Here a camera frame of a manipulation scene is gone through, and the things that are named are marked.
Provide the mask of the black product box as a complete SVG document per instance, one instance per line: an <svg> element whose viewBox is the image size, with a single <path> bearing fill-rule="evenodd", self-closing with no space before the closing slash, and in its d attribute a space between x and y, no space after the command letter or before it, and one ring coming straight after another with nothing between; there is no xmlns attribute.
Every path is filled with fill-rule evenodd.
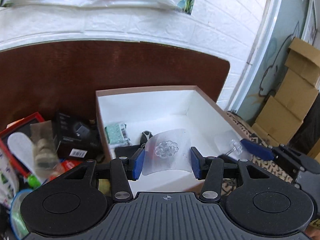
<svg viewBox="0 0 320 240"><path fill-rule="evenodd" d="M97 124L77 115L56 112L52 120L59 159L96 159L103 154Z"/></svg>

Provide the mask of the letter print tan blanket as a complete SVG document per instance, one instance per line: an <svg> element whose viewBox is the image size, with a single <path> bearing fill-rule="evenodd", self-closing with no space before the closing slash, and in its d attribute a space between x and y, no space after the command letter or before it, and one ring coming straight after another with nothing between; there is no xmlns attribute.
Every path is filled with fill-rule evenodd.
<svg viewBox="0 0 320 240"><path fill-rule="evenodd" d="M259 145L260 148L264 147L267 148L268 144L265 142L261 137L256 133L256 131L249 126L247 122L245 122L240 116L237 114L227 111L226 114L230 117L230 119L236 124L238 128L244 134L248 137L248 139ZM258 155L252 155L249 157L249 160L258 165L259 167L265 169L266 171L272 173L276 177L280 178L281 180L287 182L287 183L292 183L293 179L290 175L288 175L279 165L277 165L272 159L271 159L271 154L267 153L266 151L264 153L258 154ZM233 190L236 189L236 180L235 179L223 179L223 184L222 184L222 190L221 190L221 195L222 196L227 196L230 194Z"/></svg>

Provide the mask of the patterned white fabric pouch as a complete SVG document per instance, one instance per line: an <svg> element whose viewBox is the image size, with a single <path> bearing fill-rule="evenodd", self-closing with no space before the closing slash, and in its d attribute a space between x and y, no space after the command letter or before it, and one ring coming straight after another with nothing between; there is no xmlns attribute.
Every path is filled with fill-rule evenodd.
<svg viewBox="0 0 320 240"><path fill-rule="evenodd" d="M0 187L1 204L7 209L11 209L12 201L19 191L19 182L16 173L2 150L0 153Z"/></svg>

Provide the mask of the white shoe insole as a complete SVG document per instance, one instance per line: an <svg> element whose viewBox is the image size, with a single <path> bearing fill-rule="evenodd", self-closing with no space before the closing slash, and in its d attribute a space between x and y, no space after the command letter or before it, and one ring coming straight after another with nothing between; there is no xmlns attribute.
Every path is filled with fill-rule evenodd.
<svg viewBox="0 0 320 240"><path fill-rule="evenodd" d="M33 159L33 143L22 132L15 132L9 135L7 144L10 152L27 168L28 178L30 174L34 174L34 159Z"/></svg>

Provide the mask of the black blue phone case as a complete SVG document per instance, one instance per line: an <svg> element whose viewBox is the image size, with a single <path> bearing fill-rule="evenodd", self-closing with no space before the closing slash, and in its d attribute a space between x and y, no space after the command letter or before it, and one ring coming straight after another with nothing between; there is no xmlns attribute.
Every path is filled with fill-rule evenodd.
<svg viewBox="0 0 320 240"><path fill-rule="evenodd" d="M117 158L120 158L120 157L131 158L139 149L140 149L139 145L116 147L114 149L114 153Z"/></svg>

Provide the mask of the clear bag dried goods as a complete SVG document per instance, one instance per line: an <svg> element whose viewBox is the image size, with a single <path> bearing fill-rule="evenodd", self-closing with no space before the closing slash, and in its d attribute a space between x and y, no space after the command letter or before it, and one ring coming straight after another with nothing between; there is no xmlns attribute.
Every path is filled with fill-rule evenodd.
<svg viewBox="0 0 320 240"><path fill-rule="evenodd" d="M34 144L33 158L36 169L40 171L53 170L60 163L53 136L51 121L30 125L31 140Z"/></svg>

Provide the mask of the pink cardboard storage box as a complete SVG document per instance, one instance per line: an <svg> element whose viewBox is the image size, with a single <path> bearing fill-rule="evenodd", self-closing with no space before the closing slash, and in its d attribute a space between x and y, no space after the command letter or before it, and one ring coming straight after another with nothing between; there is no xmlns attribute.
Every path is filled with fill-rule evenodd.
<svg viewBox="0 0 320 240"><path fill-rule="evenodd" d="M125 123L136 145L143 131L153 135L183 128L191 145L204 156L218 156L215 137L233 131L239 139L246 135L209 96L196 86L156 86L99 90L96 92L97 121L106 154L116 156L107 143L105 126Z"/></svg>

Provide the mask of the blue rimmed clear lid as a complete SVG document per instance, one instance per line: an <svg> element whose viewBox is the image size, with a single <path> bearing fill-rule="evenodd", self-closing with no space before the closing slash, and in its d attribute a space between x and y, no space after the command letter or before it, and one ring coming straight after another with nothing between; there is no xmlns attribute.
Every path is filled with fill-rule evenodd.
<svg viewBox="0 0 320 240"><path fill-rule="evenodd" d="M31 192L32 189L24 189L18 192L11 202L10 225L17 239L23 239L29 233L22 219L20 207L24 198Z"/></svg>

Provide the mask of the red capped small bottle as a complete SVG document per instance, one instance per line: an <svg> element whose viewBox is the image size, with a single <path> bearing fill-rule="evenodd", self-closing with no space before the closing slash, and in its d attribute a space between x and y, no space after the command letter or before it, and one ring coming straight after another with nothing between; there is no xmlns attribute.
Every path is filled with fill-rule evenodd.
<svg viewBox="0 0 320 240"><path fill-rule="evenodd" d="M62 175L63 173L73 169L74 167L81 164L82 161L79 160L64 160L58 169L52 173L52 175L49 177L49 181L55 179L56 177Z"/></svg>

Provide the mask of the stacked cardboard boxes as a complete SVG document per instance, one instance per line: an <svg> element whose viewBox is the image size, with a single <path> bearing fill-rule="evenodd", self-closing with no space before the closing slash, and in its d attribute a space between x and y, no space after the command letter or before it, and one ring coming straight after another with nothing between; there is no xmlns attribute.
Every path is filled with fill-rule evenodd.
<svg viewBox="0 0 320 240"><path fill-rule="evenodd" d="M288 70L278 91L252 126L272 146L290 142L318 96L319 50L295 37L285 66Z"/></svg>

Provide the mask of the teal packaged item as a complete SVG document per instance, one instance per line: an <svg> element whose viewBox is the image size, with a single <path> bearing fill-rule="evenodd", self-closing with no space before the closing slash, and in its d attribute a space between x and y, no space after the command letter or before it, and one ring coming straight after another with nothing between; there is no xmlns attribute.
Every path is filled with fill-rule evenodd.
<svg viewBox="0 0 320 240"><path fill-rule="evenodd" d="M105 126L107 141L114 147L130 146L131 141L125 123L112 123Z"/></svg>

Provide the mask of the clear adhesive wall hook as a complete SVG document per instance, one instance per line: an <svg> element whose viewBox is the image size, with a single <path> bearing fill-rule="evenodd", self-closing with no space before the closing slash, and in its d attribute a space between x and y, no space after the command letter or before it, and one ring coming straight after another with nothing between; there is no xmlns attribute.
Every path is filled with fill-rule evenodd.
<svg viewBox="0 0 320 240"><path fill-rule="evenodd" d="M217 134L214 142L221 155L230 157L236 161L240 159L252 160L252 155L241 143L241 138L232 130Z"/></svg>

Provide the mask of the red framed box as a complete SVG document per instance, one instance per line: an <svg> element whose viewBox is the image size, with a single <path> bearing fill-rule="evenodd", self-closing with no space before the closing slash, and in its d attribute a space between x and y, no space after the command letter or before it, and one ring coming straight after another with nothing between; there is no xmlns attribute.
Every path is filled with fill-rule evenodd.
<svg viewBox="0 0 320 240"><path fill-rule="evenodd" d="M33 142L31 140L32 124L44 122L38 113L10 124L1 131L1 150L9 159L14 170L24 178L34 173Z"/></svg>

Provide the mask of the dark wooden headboard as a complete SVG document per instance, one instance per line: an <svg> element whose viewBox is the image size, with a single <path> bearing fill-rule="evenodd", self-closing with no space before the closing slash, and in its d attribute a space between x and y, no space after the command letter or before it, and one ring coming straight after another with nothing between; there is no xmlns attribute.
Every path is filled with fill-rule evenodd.
<svg viewBox="0 0 320 240"><path fill-rule="evenodd" d="M230 70L219 57L155 43L62 41L1 52L1 128L56 111L95 117L97 90L196 85L217 100Z"/></svg>

